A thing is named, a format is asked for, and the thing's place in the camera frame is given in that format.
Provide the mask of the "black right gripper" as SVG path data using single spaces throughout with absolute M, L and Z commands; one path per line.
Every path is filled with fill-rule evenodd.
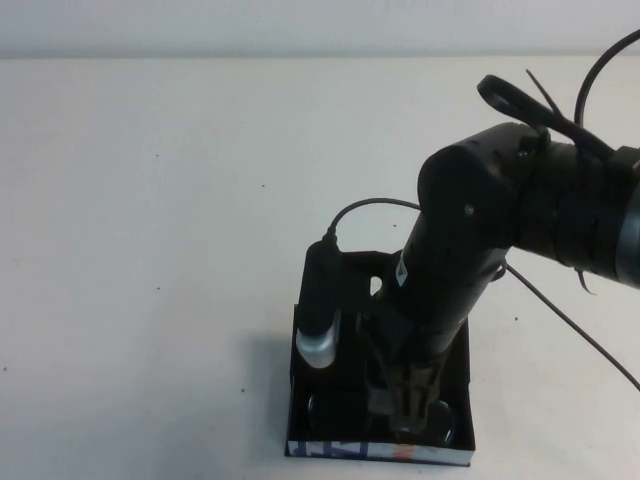
M 453 328 L 416 322 L 389 305 L 374 305 L 360 314 L 359 329 L 373 348 L 366 364 L 369 411 L 393 416 L 393 430 L 400 434 L 422 434 L 439 397 Z M 386 367 L 393 368 L 393 382 Z

